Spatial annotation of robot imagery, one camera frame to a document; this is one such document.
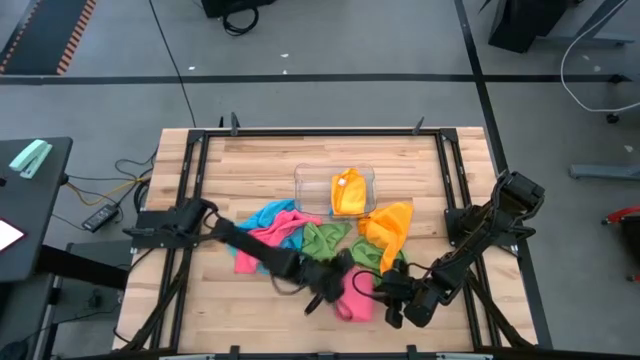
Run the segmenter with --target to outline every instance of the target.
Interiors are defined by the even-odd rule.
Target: transparent bin
[[[295,206],[300,212],[312,215],[332,214],[331,178],[342,174],[349,168],[355,168],[365,178],[367,199],[362,214],[336,215],[334,218],[357,218],[376,209],[375,173],[371,165],[311,165],[300,164],[294,171]]]

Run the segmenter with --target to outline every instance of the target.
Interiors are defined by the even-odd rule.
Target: towel
[[[236,225],[239,229],[244,231],[253,230],[255,228],[267,228],[273,224],[273,221],[281,211],[292,211],[295,208],[293,199],[285,199],[279,201],[272,201],[267,204],[262,210],[251,215],[247,221],[242,224]]]
[[[384,249],[380,260],[380,273],[391,269],[409,232],[413,205],[395,203],[386,208],[376,209],[366,218],[358,221],[358,232],[377,246]]]
[[[384,252],[384,250],[368,242],[364,238],[364,236],[358,237],[353,245],[351,245],[350,250],[351,256],[353,256],[353,260],[356,264],[366,267],[374,273],[381,275],[380,260],[382,260],[382,253]],[[407,256],[402,250],[398,252],[398,255],[396,255],[396,259],[401,259],[404,262],[408,262]],[[375,277],[373,282],[375,286],[378,286],[380,285],[381,279],[379,277]]]
[[[336,256],[336,246],[350,230],[349,223],[320,226],[308,223],[304,227],[302,252],[316,260],[330,259]]]
[[[266,229],[258,228],[249,231],[249,235],[262,241],[263,243],[275,247],[291,235],[297,228],[311,222],[316,225],[322,224],[322,219],[301,214],[298,210],[290,212],[281,211],[276,215],[273,224]],[[258,267],[258,259],[248,254],[238,251],[236,255],[236,274],[253,274]]]
[[[335,313],[338,319],[349,322],[367,322],[373,318],[373,299],[364,296],[353,287],[353,277],[360,271],[357,266],[349,270],[342,278],[344,294],[336,301]],[[365,294],[373,292],[373,276],[368,273],[358,274],[355,278],[358,290]]]
[[[331,177],[332,215],[364,214],[367,182],[358,169],[350,168]]]

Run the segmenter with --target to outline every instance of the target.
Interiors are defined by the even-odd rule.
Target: concrete floor
[[[26,0],[0,3],[0,42],[21,16]],[[484,74],[558,74],[563,47],[536,43],[527,54],[487,45],[494,6],[464,0]],[[553,34],[575,32],[600,0],[570,10]],[[471,74],[454,3],[449,0],[279,0],[261,10],[251,34],[231,38],[189,0],[154,0],[169,46],[183,75],[431,73]],[[605,28],[640,40],[631,1]],[[623,49],[576,49],[570,74],[616,73],[638,61],[640,45]],[[99,0],[66,76],[173,76],[147,0]],[[638,84],[573,83],[592,106],[640,101]],[[635,183],[576,181],[572,163],[631,164],[640,158],[640,112],[617,125],[583,111],[559,83],[487,85],[507,161],[539,182],[548,200],[531,222],[536,275],[557,349],[640,355],[640,287],[624,276],[632,263],[607,213],[637,205]],[[216,126],[235,111],[242,126],[484,126],[473,82],[323,82],[188,84],[198,126]],[[71,136],[68,172],[115,175],[119,158],[146,159],[162,128],[189,127],[179,85],[0,86],[0,138]],[[625,145],[633,147],[631,152]],[[78,182],[105,192],[113,184]],[[135,221],[126,203],[123,224],[95,235],[52,221],[46,243],[123,239]],[[55,213],[80,223],[88,216],[61,190]],[[108,351],[111,323],[85,322],[61,329],[62,356]],[[82,336],[82,347],[73,346]]]

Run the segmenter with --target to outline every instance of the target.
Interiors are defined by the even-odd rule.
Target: green cloth
[[[351,245],[351,255],[356,264],[366,267],[374,273],[380,275],[380,260],[382,260],[382,253],[384,249],[380,249],[368,242],[364,236],[360,236]],[[400,250],[396,259],[401,259],[407,262],[407,256],[404,251]],[[374,284],[378,286],[381,282],[379,277],[374,277]]]
[[[302,252],[316,260],[330,259],[336,255],[336,246],[351,230],[351,224],[324,224],[316,226],[307,223],[304,226]]]

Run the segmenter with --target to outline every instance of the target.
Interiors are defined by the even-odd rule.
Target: yellow cloth
[[[358,232],[380,249],[384,249],[380,261],[380,273],[391,269],[409,232],[413,205],[395,203],[383,209],[371,212],[368,217],[358,221]]]
[[[360,215],[367,203],[367,182],[357,169],[331,177],[331,208],[334,215]]]

